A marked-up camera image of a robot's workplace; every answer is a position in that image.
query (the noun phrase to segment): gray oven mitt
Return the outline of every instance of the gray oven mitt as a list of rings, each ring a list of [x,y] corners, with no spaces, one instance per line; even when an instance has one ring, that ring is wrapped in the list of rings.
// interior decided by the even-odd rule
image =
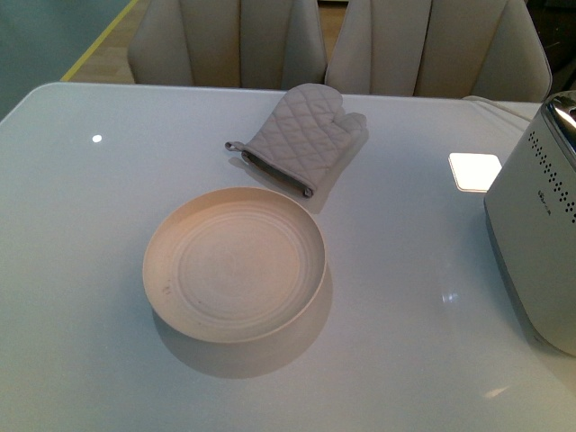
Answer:
[[[248,144],[226,149],[311,197],[325,174],[366,129],[366,118],[344,114],[342,94],[332,87],[303,84],[288,91]]]

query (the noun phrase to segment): white chair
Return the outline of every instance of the white chair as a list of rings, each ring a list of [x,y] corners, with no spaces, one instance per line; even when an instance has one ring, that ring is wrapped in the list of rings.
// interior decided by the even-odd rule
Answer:
[[[541,102],[552,76],[524,0],[350,0],[325,82],[351,94]]]
[[[327,65],[315,0],[152,0],[128,60],[136,83],[273,89]]]

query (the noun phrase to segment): glossy table surface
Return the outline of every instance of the glossy table surface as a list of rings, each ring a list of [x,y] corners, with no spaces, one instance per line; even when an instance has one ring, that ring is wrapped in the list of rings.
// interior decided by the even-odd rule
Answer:
[[[576,359],[514,312],[483,193],[459,191],[448,164],[503,163],[527,121],[482,102],[345,96],[369,135],[306,200],[224,148],[281,97],[55,84],[0,123],[0,429],[572,430]],[[211,345],[153,313],[142,259],[175,208],[240,185],[310,211],[328,277],[286,330]]]

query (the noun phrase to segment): ceramic plate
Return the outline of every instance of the ceramic plate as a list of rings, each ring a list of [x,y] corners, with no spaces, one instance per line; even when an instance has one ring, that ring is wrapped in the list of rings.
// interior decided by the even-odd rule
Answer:
[[[265,189],[202,195],[158,227],[144,256],[146,295],[174,329],[242,342],[295,320],[320,288],[326,251],[297,202]]]

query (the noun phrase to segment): white toaster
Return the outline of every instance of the white toaster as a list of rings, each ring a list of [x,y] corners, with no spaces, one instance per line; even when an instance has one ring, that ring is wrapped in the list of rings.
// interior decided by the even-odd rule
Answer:
[[[576,356],[576,91],[544,102],[484,207],[512,300],[546,341]]]

